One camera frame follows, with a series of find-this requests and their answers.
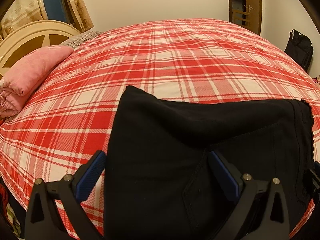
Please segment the beige patterned left curtain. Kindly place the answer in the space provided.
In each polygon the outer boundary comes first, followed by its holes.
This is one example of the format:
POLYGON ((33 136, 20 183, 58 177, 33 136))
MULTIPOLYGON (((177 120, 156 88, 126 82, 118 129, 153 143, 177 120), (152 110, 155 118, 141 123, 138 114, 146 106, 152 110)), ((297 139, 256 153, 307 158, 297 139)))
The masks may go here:
POLYGON ((47 19, 43 0, 15 0, 1 19, 1 41, 19 27, 47 19))

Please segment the clothes pile on floor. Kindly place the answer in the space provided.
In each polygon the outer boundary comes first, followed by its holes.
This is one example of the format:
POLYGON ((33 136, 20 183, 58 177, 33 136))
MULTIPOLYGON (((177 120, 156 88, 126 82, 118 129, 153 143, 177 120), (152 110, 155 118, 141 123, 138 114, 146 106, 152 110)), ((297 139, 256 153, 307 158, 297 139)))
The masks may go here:
POLYGON ((314 83, 320 85, 320 76, 313 78, 314 83))

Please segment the black folded stroller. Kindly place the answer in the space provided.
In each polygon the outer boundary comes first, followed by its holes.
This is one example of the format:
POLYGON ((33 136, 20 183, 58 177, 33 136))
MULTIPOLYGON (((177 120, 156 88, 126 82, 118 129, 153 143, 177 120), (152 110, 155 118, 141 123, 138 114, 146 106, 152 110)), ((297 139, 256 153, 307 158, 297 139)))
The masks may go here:
POLYGON ((292 29, 284 52, 298 63, 303 70, 308 71, 313 56, 313 46, 310 38, 292 29))

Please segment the striped grey pillow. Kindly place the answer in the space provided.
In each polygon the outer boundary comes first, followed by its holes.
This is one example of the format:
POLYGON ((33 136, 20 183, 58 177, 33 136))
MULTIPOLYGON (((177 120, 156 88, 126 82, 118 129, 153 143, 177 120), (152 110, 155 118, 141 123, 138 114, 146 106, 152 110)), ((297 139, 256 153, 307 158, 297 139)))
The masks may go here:
POLYGON ((60 46, 71 47, 73 49, 79 47, 81 44, 92 40, 93 38, 102 34, 100 31, 88 30, 84 33, 80 33, 79 35, 75 35, 65 41, 63 41, 60 46))

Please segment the wooden chair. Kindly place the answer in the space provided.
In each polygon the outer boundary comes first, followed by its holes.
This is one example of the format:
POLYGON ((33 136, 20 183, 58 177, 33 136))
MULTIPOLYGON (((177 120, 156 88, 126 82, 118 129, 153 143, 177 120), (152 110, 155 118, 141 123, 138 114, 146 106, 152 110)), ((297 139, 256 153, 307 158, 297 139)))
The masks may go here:
POLYGON ((234 24, 249 30, 251 29, 251 15, 249 12, 233 9, 232 15, 232 22, 234 24))

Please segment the cream wooden headboard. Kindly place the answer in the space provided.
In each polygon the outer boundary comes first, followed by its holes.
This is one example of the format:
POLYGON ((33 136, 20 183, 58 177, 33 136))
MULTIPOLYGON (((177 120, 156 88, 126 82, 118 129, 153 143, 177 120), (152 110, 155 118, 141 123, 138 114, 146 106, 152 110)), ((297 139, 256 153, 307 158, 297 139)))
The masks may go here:
POLYGON ((59 45, 79 34, 75 27, 56 20, 40 20, 18 28, 1 42, 1 75, 30 52, 59 45))

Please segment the beige patterned curtain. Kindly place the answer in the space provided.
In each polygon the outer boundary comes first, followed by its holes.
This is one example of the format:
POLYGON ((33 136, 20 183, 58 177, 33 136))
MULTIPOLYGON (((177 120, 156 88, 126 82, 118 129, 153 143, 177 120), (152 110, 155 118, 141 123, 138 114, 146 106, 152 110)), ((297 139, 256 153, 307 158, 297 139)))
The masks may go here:
POLYGON ((15 0, 1 19, 1 41, 19 27, 47 19, 43 0, 15 0))
POLYGON ((93 22, 84 0, 67 0, 76 29, 81 33, 93 28, 93 22))

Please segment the beige patterned right curtain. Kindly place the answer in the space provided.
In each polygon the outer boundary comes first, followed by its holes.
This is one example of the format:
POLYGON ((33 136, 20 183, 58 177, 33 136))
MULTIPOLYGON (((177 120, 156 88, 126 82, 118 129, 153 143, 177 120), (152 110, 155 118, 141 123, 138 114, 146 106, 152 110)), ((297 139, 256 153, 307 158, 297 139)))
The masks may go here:
POLYGON ((93 22, 84 0, 67 0, 76 29, 81 33, 93 28, 93 22))

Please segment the brown wooden door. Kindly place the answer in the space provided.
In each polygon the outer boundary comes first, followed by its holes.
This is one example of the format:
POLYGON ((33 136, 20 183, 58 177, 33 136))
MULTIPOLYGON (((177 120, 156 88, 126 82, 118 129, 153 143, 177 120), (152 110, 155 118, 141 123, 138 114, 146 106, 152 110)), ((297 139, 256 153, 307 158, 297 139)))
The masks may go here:
POLYGON ((246 27, 260 35, 262 22, 262 0, 246 0, 246 27))

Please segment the pink folded quilt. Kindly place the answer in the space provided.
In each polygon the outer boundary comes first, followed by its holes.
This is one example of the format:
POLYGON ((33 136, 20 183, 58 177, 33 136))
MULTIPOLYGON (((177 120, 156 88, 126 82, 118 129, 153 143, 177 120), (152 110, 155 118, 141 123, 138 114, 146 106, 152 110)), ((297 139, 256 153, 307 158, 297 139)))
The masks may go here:
POLYGON ((20 113, 31 94, 73 51, 68 46, 47 46, 18 60, 1 78, 1 118, 20 113))

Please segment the window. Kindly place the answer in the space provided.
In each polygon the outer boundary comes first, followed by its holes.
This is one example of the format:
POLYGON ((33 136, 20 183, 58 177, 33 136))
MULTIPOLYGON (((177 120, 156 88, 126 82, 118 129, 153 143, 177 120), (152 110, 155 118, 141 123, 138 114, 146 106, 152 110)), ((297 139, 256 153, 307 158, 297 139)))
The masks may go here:
POLYGON ((67 0, 43 0, 49 20, 56 20, 74 25, 67 0))

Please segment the red plaid bed sheet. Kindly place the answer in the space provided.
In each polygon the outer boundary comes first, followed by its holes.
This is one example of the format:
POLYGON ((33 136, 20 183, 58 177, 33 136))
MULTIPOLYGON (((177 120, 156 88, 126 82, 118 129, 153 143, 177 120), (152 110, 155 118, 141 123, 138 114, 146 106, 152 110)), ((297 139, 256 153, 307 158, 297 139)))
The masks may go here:
POLYGON ((122 27, 75 48, 20 113, 1 122, 1 175, 22 206, 36 176, 59 178, 106 148, 128 85, 200 103, 304 99, 319 139, 319 88, 267 40, 205 18, 122 27))

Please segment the black pants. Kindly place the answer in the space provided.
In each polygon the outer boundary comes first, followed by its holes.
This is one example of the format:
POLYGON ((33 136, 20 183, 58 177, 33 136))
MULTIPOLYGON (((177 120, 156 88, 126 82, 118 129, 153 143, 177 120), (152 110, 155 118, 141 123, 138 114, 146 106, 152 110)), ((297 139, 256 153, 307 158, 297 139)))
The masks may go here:
POLYGON ((279 178, 295 228, 311 200, 313 123, 304 100, 207 105, 127 87, 107 147, 105 237, 213 239, 235 207, 214 152, 242 174, 279 178))

